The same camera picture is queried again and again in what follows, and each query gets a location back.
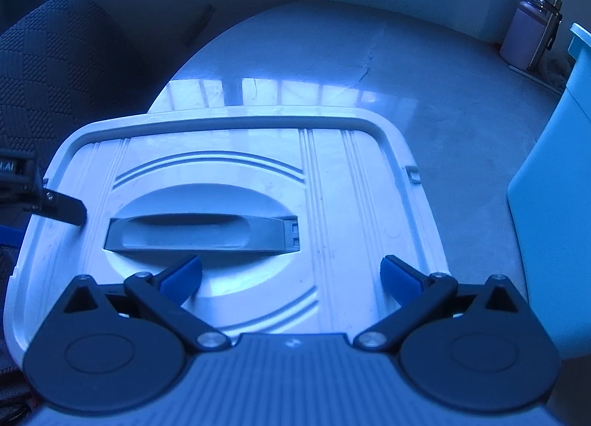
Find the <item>white plastic lid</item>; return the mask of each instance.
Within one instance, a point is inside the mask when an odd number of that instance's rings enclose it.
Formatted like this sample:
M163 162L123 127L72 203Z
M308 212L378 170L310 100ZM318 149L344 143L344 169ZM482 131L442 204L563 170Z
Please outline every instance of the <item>white plastic lid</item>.
M78 228L31 219L4 313L18 364L73 276L121 283L187 254L174 235L157 251L120 249L128 237L154 242L155 229L139 229L140 236L123 229L116 234L124 237L109 241L119 246L106 247L113 219L186 212L296 218L298 251L213 247L202 257L202 286L183 307L233 338L247 331L353 338L397 308L380 286L385 255L425 274L448 272L403 137L364 109L240 106L103 121L70 136L46 178L48 188L85 203L88 222Z

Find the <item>pink thermos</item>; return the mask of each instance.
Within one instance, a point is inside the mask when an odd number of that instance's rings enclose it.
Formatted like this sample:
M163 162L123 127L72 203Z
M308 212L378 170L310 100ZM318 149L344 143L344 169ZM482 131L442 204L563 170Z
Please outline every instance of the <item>pink thermos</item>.
M521 1L501 46L501 57L522 71L534 70L556 40L561 6L561 0Z

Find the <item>small slot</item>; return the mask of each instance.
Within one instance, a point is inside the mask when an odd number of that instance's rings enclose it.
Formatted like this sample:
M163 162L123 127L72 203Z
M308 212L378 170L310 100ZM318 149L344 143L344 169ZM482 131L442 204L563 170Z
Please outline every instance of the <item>small slot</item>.
M486 303L487 310L506 311L508 313L517 313L517 307L511 300L504 287L495 287L491 298Z
M64 313L80 313L81 311L95 310L97 307L92 294L90 294L90 289L88 287L79 287L72 295L72 299L70 299Z

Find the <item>gray handle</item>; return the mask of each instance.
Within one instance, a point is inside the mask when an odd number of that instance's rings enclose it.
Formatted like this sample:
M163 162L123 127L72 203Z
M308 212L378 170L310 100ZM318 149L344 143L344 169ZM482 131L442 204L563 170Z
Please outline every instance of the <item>gray handle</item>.
M113 219L105 249L291 253L300 250L296 218L234 214L153 214Z

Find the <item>floor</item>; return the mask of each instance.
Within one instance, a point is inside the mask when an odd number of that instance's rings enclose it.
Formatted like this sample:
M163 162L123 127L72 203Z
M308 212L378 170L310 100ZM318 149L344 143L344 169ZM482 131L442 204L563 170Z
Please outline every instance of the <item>floor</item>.
M527 297L506 188L558 100L463 34L385 11L298 1L209 43L151 111L242 103L371 109L398 127L414 154L454 276L482 283L506 274Z

